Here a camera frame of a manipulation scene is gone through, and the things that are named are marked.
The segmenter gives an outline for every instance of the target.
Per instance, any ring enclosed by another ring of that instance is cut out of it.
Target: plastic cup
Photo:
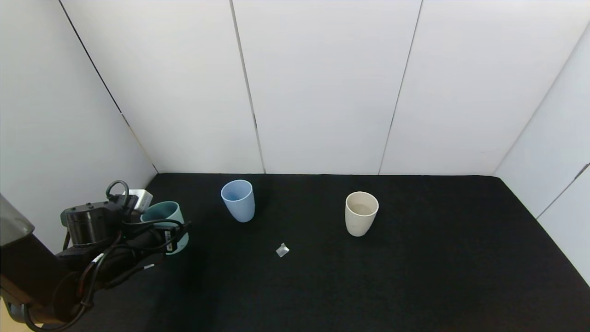
[[[371,228],[379,210],[379,201],[364,191],[354,192],[346,198],[346,230],[352,236],[363,236]]]
[[[150,222],[152,220],[157,219],[171,219],[176,220],[177,222],[184,223],[184,218],[182,217],[181,207],[175,201],[163,201],[158,204],[154,204],[147,208],[144,214],[141,216],[142,222]],[[175,223],[157,223],[154,224],[155,227],[158,226],[177,226]],[[178,248],[171,252],[167,253],[167,255],[174,255],[175,253],[179,253],[186,245],[188,244],[188,233],[184,234],[184,236],[178,241],[177,246]]]
[[[248,181],[228,182],[221,189],[221,198],[231,215],[239,222],[249,222],[254,217],[254,190]]]

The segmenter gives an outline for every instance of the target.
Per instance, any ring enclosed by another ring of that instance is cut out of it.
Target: light blue cup
[[[221,198],[231,215],[241,223],[254,217],[254,190],[246,180],[234,180],[221,189]]]
[[[158,204],[154,204],[150,206],[144,214],[141,216],[142,222],[150,222],[152,220],[157,219],[171,219],[176,220],[177,222],[184,223],[184,218],[182,217],[181,207],[175,201],[163,201]],[[155,227],[158,226],[177,226],[175,223],[157,223],[154,225]],[[178,241],[177,246],[178,248],[171,252],[167,253],[167,255],[174,255],[175,253],[179,253],[186,245],[188,244],[188,233],[185,234],[180,241]]]

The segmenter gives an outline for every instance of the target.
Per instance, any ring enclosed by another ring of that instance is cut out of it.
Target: white cup
[[[364,191],[354,192],[346,198],[346,229],[352,236],[363,236],[371,228],[379,202]]]

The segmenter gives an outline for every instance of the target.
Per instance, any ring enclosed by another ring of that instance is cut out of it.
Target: small plastic bag
[[[287,246],[284,243],[281,243],[281,246],[278,247],[276,252],[279,257],[283,257],[287,252],[289,252],[289,248],[287,248]]]

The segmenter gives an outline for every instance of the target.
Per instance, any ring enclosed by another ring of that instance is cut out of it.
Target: white enclosure
[[[577,0],[231,4],[64,1],[161,172],[491,175],[590,20]]]
[[[381,174],[492,174],[589,19],[588,1],[424,0]]]
[[[263,171],[228,1],[63,2],[158,171]]]
[[[377,174],[420,1],[234,3],[267,171]]]
[[[58,252],[64,209],[156,171],[57,1],[2,1],[0,45],[0,191]]]
[[[590,27],[495,175],[537,217],[589,162]]]
[[[559,196],[539,223],[590,285],[590,170]]]
[[[589,0],[63,2],[108,90],[58,1],[0,4],[0,190],[51,250],[152,162],[494,174],[588,280]]]

